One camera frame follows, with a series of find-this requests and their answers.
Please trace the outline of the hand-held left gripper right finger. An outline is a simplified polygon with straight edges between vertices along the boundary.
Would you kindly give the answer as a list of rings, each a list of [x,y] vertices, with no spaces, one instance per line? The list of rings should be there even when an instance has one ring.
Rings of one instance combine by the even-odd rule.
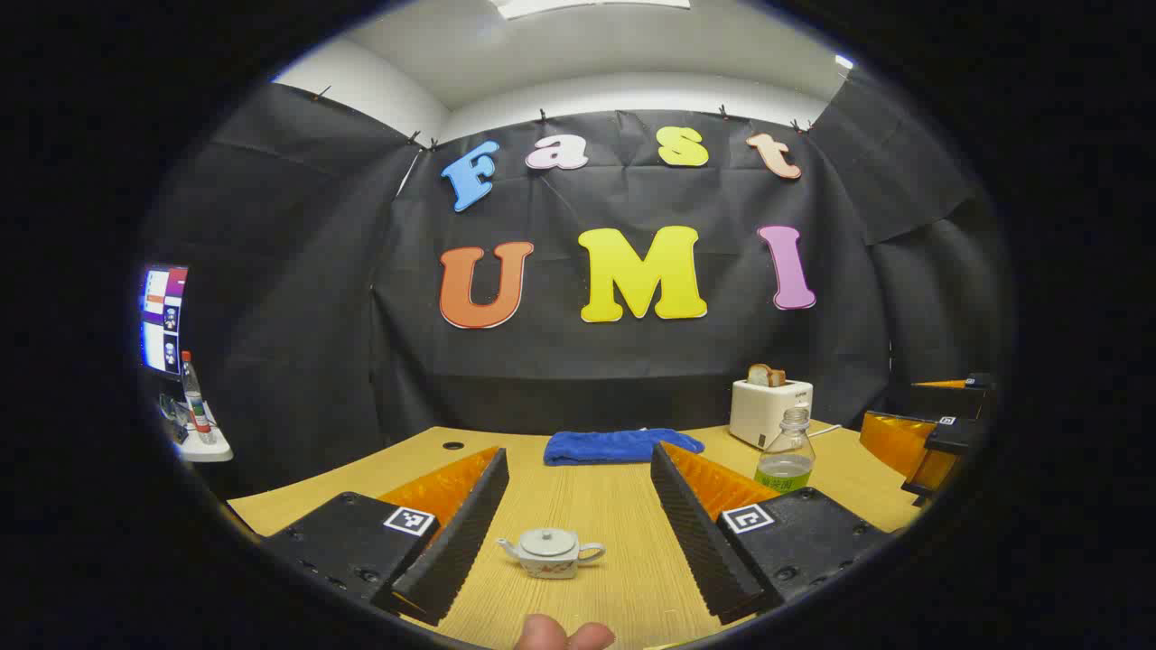
[[[892,540],[813,487],[780,495],[667,441],[654,444],[649,475],[722,625],[823,588]]]

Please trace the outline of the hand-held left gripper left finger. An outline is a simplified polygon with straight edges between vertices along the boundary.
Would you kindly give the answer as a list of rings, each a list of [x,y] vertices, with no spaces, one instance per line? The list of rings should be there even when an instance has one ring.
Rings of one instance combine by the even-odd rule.
[[[342,492],[260,546],[346,599],[437,626],[475,563],[507,483],[507,452],[487,448],[381,497]]]

